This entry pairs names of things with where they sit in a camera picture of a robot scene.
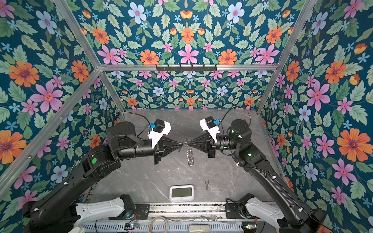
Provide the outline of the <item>steel key holder plate with rings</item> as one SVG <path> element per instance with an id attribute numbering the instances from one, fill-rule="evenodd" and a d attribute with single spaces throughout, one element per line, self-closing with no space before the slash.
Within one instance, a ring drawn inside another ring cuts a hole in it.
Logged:
<path id="1" fill-rule="evenodd" d="M 187 155 L 187 162 L 188 166 L 193 167 L 194 166 L 194 157 L 193 157 L 193 150 L 192 147 L 188 145 L 188 142 L 184 142 L 184 146 L 186 147 L 186 155 Z"/>

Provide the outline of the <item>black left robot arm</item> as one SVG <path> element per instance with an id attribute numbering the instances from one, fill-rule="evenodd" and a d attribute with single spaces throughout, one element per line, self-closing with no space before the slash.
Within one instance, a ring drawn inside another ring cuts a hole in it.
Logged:
<path id="1" fill-rule="evenodd" d="M 88 188 L 121 167 L 125 159 L 152 156 L 158 164 L 163 157 L 180 150 L 181 142 L 167 137 L 168 122 L 157 119 L 150 128 L 148 139 L 138 138 L 136 128 L 128 121 L 106 130 L 108 143 L 91 149 L 71 170 L 69 177 L 39 201 L 31 201 L 22 208 L 22 215 L 30 219 L 25 233 L 68 233 L 86 222 L 101 218 L 130 219 L 136 207 L 129 195 L 105 202 L 77 203 Z"/>

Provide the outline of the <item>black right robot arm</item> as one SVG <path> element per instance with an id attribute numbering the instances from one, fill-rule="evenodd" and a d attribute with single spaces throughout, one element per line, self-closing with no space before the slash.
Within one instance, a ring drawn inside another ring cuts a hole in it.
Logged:
<path id="1" fill-rule="evenodd" d="M 214 158 L 218 150 L 228 150 L 237 166 L 253 176 L 277 204 L 274 207 L 247 194 L 237 203 L 241 215 L 258 217 L 280 233 L 318 232 L 326 218 L 325 213 L 303 202 L 278 176 L 266 155 L 253 144 L 252 130 L 247 121 L 233 120 L 225 135 L 220 134 L 219 122 L 211 116 L 200 120 L 200 126 L 206 134 L 188 145 L 207 153 L 209 158 Z"/>

